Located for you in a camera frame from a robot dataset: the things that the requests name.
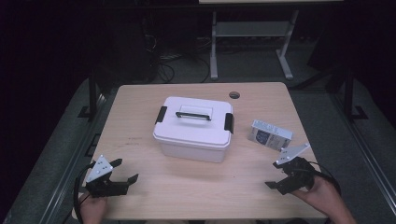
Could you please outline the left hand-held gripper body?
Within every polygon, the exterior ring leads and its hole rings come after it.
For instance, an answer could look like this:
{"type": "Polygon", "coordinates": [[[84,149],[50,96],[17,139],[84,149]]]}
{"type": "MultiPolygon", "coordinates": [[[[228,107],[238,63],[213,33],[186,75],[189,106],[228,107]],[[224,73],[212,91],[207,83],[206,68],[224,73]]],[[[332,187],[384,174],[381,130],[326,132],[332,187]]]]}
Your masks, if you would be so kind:
{"type": "Polygon", "coordinates": [[[120,181],[110,180],[114,168],[111,168],[109,163],[104,155],[100,155],[86,177],[85,188],[93,198],[127,194],[129,187],[123,186],[120,181]]]}

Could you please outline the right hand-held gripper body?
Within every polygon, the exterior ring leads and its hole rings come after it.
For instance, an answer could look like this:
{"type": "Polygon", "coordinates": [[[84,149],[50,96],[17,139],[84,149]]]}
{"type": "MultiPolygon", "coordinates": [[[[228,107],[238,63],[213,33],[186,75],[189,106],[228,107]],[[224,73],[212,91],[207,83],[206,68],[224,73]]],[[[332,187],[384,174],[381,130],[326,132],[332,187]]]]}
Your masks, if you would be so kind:
{"type": "Polygon", "coordinates": [[[312,187],[314,185],[314,171],[315,168],[305,159],[301,154],[310,148],[309,143],[302,144],[295,147],[286,147],[280,150],[278,164],[287,162],[289,165],[283,172],[287,175],[283,181],[285,183],[284,189],[278,191],[285,195],[291,193],[302,187],[312,187]]]}

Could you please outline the white plastic storage box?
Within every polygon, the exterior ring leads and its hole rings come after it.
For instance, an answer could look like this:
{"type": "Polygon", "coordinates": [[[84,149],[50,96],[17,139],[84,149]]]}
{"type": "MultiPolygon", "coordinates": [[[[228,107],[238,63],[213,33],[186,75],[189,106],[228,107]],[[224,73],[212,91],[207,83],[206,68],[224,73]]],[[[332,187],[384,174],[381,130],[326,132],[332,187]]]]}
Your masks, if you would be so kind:
{"type": "Polygon", "coordinates": [[[222,145],[185,143],[157,139],[163,155],[187,160],[223,162],[230,141],[222,145]]]}

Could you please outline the white lid with black handle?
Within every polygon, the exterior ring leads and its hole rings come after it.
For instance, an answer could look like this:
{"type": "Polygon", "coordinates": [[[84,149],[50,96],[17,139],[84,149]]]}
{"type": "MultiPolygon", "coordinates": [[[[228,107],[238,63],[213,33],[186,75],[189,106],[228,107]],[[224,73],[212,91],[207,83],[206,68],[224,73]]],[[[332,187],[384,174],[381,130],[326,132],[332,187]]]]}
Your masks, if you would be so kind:
{"type": "Polygon", "coordinates": [[[233,107],[228,102],[168,97],[155,121],[160,143],[221,150],[230,145],[233,107]]]}

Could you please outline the person's left hand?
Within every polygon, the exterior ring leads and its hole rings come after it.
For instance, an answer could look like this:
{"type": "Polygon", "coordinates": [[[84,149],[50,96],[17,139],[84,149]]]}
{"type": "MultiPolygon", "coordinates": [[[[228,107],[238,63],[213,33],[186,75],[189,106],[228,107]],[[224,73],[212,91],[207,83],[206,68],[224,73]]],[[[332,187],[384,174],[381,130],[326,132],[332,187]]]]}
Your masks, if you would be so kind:
{"type": "Polygon", "coordinates": [[[85,192],[78,200],[83,224],[101,224],[106,214],[107,197],[93,198],[85,192]]]}

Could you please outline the person's right hand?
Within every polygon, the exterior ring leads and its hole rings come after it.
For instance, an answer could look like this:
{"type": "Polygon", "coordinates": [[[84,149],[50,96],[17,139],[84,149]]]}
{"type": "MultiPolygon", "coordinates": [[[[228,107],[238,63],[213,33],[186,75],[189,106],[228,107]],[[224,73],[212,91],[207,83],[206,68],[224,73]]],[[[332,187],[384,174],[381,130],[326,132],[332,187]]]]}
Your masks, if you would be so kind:
{"type": "Polygon", "coordinates": [[[333,217],[336,214],[337,206],[342,203],[342,199],[333,184],[319,176],[314,177],[312,188],[307,191],[297,189],[291,194],[327,217],[333,217]]]}

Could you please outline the black upright stand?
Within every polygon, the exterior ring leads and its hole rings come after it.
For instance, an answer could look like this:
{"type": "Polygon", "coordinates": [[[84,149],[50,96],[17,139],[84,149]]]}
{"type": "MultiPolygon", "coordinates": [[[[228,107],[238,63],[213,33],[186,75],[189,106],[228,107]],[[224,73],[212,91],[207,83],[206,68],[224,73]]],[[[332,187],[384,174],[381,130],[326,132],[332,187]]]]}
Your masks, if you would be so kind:
{"type": "Polygon", "coordinates": [[[343,68],[344,102],[343,112],[350,122],[356,119],[368,119],[361,106],[353,105],[354,74],[349,67],[343,68]]]}
{"type": "Polygon", "coordinates": [[[89,103],[84,105],[79,113],[79,118],[93,120],[98,112],[100,91],[96,82],[96,74],[91,72],[88,78],[89,103]]]}

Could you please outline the metal floor rail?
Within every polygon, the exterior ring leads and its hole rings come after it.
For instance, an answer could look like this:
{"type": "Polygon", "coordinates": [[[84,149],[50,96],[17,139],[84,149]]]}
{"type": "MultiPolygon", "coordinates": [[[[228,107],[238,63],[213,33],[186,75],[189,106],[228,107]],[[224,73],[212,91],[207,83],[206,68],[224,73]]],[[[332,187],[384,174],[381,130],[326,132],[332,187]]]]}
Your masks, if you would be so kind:
{"type": "Polygon", "coordinates": [[[91,161],[107,116],[106,97],[99,93],[95,97],[97,111],[91,117],[87,94],[77,94],[56,127],[50,141],[52,150],[42,156],[47,168],[51,168],[49,180],[54,181],[39,224],[61,224],[73,206],[75,179],[91,161]]]}
{"type": "Polygon", "coordinates": [[[375,158],[371,148],[369,147],[366,140],[363,139],[363,135],[359,131],[355,124],[355,120],[351,119],[345,112],[343,102],[338,96],[331,94],[330,98],[338,113],[340,114],[343,122],[346,124],[349,132],[353,136],[356,144],[358,145],[362,159],[366,163],[368,170],[371,173],[372,178],[379,187],[385,201],[387,202],[392,214],[396,216],[396,189],[390,184],[389,179],[380,167],[377,159],[375,158]]]}

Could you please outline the grey metal desk frame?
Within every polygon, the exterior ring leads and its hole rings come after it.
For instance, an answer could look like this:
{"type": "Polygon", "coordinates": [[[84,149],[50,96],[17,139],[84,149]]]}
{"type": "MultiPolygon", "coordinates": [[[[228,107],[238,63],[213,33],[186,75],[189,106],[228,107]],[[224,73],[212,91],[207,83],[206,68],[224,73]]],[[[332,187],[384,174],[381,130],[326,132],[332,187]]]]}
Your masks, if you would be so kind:
{"type": "MultiPolygon", "coordinates": [[[[326,4],[339,3],[343,0],[198,0],[200,6],[230,6],[238,7],[247,5],[282,6],[302,4],[326,4]]],[[[211,22],[211,50],[209,57],[209,74],[212,80],[219,78],[217,60],[217,40],[219,37],[283,37],[284,42],[280,49],[276,50],[276,57],[279,61],[284,77],[287,80],[293,79],[290,71],[286,53],[294,31],[295,23],[299,15],[299,9],[291,12],[287,21],[218,21],[218,10],[212,12],[211,22]]]]}

